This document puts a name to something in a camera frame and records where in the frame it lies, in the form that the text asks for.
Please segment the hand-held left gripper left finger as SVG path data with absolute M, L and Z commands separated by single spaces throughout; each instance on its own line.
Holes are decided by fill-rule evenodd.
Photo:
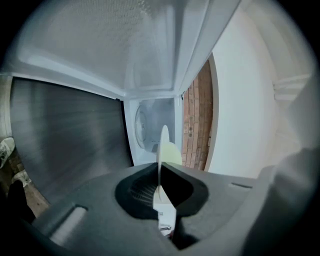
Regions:
M 33 226 L 56 255 L 172 256 L 177 247 L 158 228 L 153 195 L 158 165 L 93 178 L 52 204 Z

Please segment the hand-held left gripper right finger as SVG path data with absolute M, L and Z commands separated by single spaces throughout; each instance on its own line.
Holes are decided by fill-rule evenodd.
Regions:
M 162 256 L 249 256 L 250 231 L 262 208 L 262 178 L 161 168 L 161 185 L 176 207 L 172 242 Z

